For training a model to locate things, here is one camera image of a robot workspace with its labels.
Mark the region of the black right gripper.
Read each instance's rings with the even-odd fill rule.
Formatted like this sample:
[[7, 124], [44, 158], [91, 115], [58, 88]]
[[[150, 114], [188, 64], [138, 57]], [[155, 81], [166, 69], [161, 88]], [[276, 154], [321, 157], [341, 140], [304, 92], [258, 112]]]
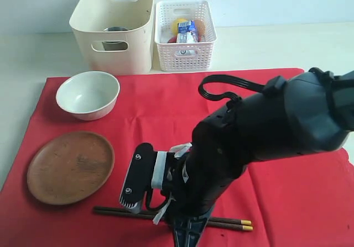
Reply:
[[165, 216], [172, 222], [175, 247], [197, 246], [216, 201], [246, 170], [248, 151], [226, 147], [172, 147], [170, 151], [176, 166], [173, 199]]

